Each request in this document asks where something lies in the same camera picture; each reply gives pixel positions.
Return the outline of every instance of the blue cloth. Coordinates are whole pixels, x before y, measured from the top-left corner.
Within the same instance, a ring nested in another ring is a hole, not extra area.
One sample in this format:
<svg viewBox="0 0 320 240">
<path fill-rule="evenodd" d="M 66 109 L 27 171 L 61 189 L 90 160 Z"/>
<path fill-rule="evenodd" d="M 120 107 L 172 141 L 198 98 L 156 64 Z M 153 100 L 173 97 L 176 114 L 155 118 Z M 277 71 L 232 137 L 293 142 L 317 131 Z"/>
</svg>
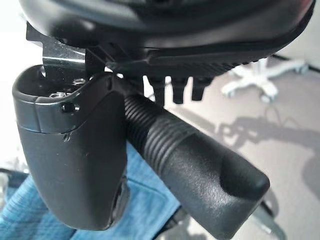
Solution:
<svg viewBox="0 0 320 240">
<path fill-rule="evenodd" d="M 105 231 L 67 227 L 48 210 L 29 176 L 16 191 L 8 190 L 0 216 L 0 240 L 152 239 L 180 204 L 130 144 L 127 156 L 130 200 L 114 227 Z"/>
</svg>

